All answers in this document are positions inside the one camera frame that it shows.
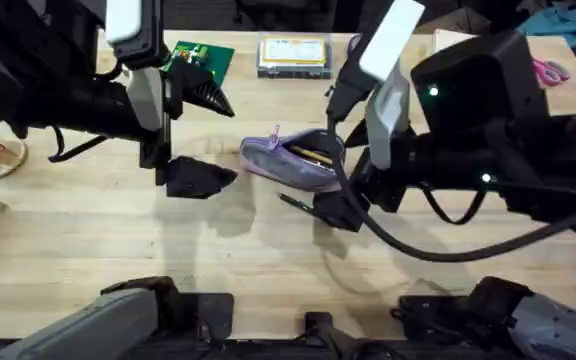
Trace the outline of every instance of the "pencil case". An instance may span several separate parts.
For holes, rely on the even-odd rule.
[[[288,186],[305,191],[330,191],[338,187],[337,177],[329,163],[330,152],[326,130],[311,129],[297,134],[279,137],[246,137],[241,142],[241,165],[247,171]],[[346,151],[344,142],[337,137],[342,150],[342,161]],[[296,152],[301,149],[308,156]]]

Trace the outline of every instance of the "blue cloth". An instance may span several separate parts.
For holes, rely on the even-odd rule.
[[[560,35],[566,38],[570,47],[576,48],[576,9],[555,5],[536,13],[517,30],[524,35]]]

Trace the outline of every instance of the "black cable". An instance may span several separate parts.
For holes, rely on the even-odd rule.
[[[576,214],[575,214],[563,220],[560,220],[556,223],[543,226],[539,229],[533,230],[524,235],[515,237],[511,240],[477,250],[471,250],[461,253],[435,253],[417,249],[415,247],[412,247],[408,244],[405,244],[395,239],[386,230],[384,230],[377,222],[375,222],[375,220],[367,212],[365,212],[362,209],[361,205],[359,204],[359,201],[357,200],[355,194],[350,188],[350,183],[341,165],[342,163],[339,157],[340,149],[337,148],[336,136],[337,134],[336,134],[335,121],[333,118],[329,117],[328,146],[330,147],[331,154],[334,155],[332,156],[333,160],[332,166],[333,169],[335,170],[335,174],[337,175],[337,180],[341,184],[341,189],[344,192],[344,195],[348,198],[350,205],[355,210],[355,212],[359,214],[364,224],[366,224],[366,226],[368,226],[368,228],[370,228],[370,230],[372,230],[372,232],[375,235],[377,235],[391,247],[403,252],[408,256],[412,256],[419,260],[442,262],[442,263],[458,263],[458,262],[482,260],[493,256],[505,254],[513,250],[517,250],[524,246],[528,246],[530,244],[543,240],[549,236],[560,233],[564,230],[576,227]]]
[[[472,202],[470,203],[470,206],[468,207],[468,210],[466,210],[464,216],[462,216],[459,220],[453,220],[448,216],[448,214],[446,214],[444,209],[441,208],[441,205],[439,205],[437,199],[435,199],[435,196],[432,194],[430,188],[423,185],[419,188],[426,197],[426,200],[428,200],[428,204],[430,204],[430,207],[435,212],[435,214],[437,214],[441,220],[453,225],[464,225],[472,220],[472,218],[474,218],[477,214],[477,211],[479,211],[481,208],[481,204],[484,202],[487,193],[486,191],[478,191],[475,197],[472,199]]]
[[[88,151],[93,147],[101,144],[102,142],[108,140],[108,138],[105,136],[97,136],[64,153],[65,148],[64,135],[61,133],[61,130],[58,127],[53,126],[52,128],[53,130],[55,130],[55,135],[57,137],[57,153],[53,156],[48,157],[48,161],[50,161],[53,164],[68,161],[74,158],[75,156],[78,156],[79,154],[83,153],[84,151]]]
[[[122,66],[123,64],[121,63],[121,61],[117,60],[117,63],[115,64],[115,67],[112,70],[110,70],[105,74],[95,74],[95,77],[99,80],[106,80],[106,81],[115,80],[116,78],[119,77],[119,75],[121,75]]]

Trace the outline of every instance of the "black chair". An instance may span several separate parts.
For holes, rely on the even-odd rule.
[[[316,31],[312,15],[330,12],[330,0],[234,0],[235,22],[245,15],[253,30]]]

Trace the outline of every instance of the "pink scissors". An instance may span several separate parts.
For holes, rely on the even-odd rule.
[[[539,80],[548,86],[561,84],[571,77],[570,72],[565,67],[554,61],[541,61],[533,58],[532,63]]]

